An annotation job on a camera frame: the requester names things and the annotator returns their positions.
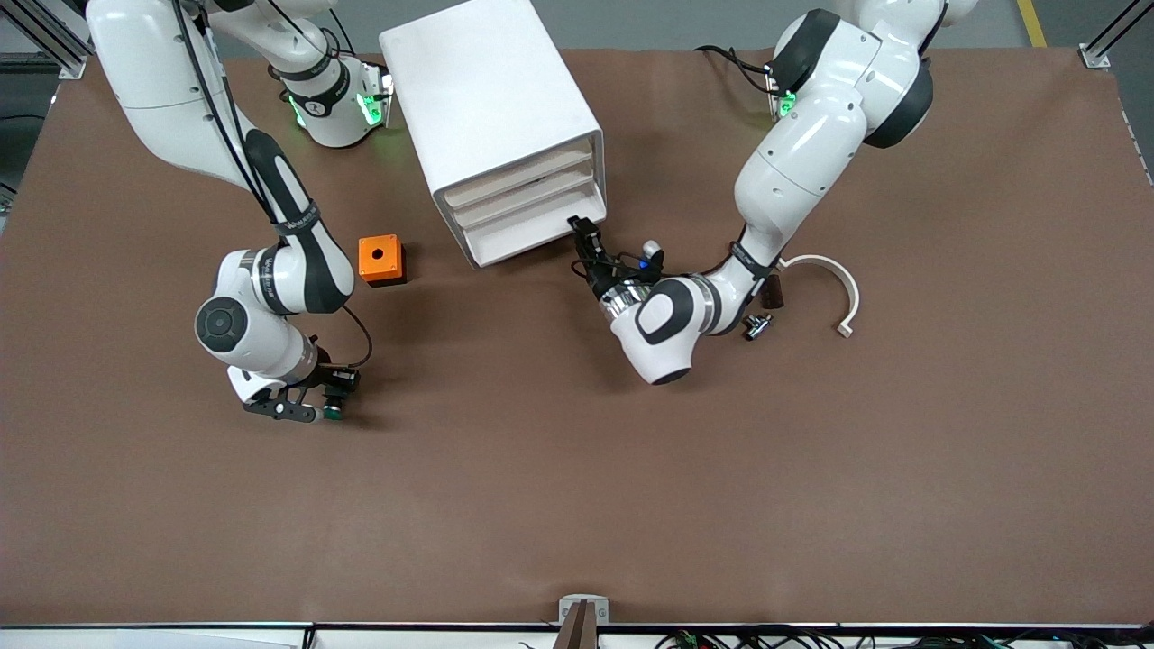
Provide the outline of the white lowest cabinet drawer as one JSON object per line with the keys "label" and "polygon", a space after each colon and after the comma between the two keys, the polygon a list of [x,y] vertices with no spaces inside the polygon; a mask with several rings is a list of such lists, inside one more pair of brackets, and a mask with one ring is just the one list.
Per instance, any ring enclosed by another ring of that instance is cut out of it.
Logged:
{"label": "white lowest cabinet drawer", "polygon": [[464,227],[464,243],[472,263],[486,268],[544,246],[572,233],[568,221],[574,216],[594,223],[607,216],[604,197],[557,197],[471,227]]}

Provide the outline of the brown table cover mat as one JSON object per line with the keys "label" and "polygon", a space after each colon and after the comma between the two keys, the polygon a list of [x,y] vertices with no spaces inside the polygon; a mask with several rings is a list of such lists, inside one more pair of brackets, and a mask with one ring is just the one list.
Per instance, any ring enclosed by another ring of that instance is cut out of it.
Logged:
{"label": "brown table cover mat", "polygon": [[273,234],[62,83],[0,234],[0,624],[1154,620],[1154,188],[1074,50],[934,50],[935,102],[792,239],[757,341],[646,385],[565,240],[473,270],[409,136],[314,146],[228,64],[353,251],[346,418],[248,415],[193,319]]}

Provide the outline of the white curved plastic clamp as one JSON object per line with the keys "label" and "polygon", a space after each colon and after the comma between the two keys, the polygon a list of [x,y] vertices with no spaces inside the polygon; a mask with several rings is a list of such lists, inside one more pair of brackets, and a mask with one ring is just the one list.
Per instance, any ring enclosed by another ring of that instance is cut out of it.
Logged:
{"label": "white curved plastic clamp", "polygon": [[779,271],[790,270],[792,267],[799,267],[802,264],[812,264],[820,267],[822,270],[833,274],[837,279],[840,279],[842,288],[847,292],[848,308],[845,316],[839,321],[835,329],[844,338],[849,338],[853,336],[853,320],[857,316],[861,307],[861,292],[859,288],[857,279],[853,274],[837,260],[817,254],[805,254],[792,256],[790,259],[782,259],[775,264]]}

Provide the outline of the orange button enclosure box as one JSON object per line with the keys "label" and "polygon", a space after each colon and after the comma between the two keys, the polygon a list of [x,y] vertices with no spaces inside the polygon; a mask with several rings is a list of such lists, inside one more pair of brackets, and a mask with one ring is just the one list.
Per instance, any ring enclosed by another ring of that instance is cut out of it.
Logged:
{"label": "orange button enclosure box", "polygon": [[358,273],[370,288],[409,283],[407,248],[398,234],[375,234],[358,241]]}

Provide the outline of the grey metal bracket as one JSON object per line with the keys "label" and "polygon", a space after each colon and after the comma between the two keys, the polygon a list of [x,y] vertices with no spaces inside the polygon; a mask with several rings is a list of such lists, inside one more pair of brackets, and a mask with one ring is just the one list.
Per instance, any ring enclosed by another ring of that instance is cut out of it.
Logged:
{"label": "grey metal bracket", "polygon": [[553,649],[601,649],[600,632],[609,622],[609,599],[606,597],[565,595],[559,600],[559,629]]}

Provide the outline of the aluminium frame profile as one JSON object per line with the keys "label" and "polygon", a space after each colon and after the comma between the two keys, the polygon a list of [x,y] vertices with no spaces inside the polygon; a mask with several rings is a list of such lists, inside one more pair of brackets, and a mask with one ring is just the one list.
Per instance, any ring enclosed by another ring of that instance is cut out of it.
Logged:
{"label": "aluminium frame profile", "polygon": [[1114,18],[1091,42],[1080,42],[1078,50],[1088,69],[1108,69],[1109,52],[1142,18],[1154,12],[1154,0],[1130,0]]}
{"label": "aluminium frame profile", "polygon": [[0,52],[40,57],[59,79],[82,79],[95,54],[82,9],[87,0],[0,0]]}

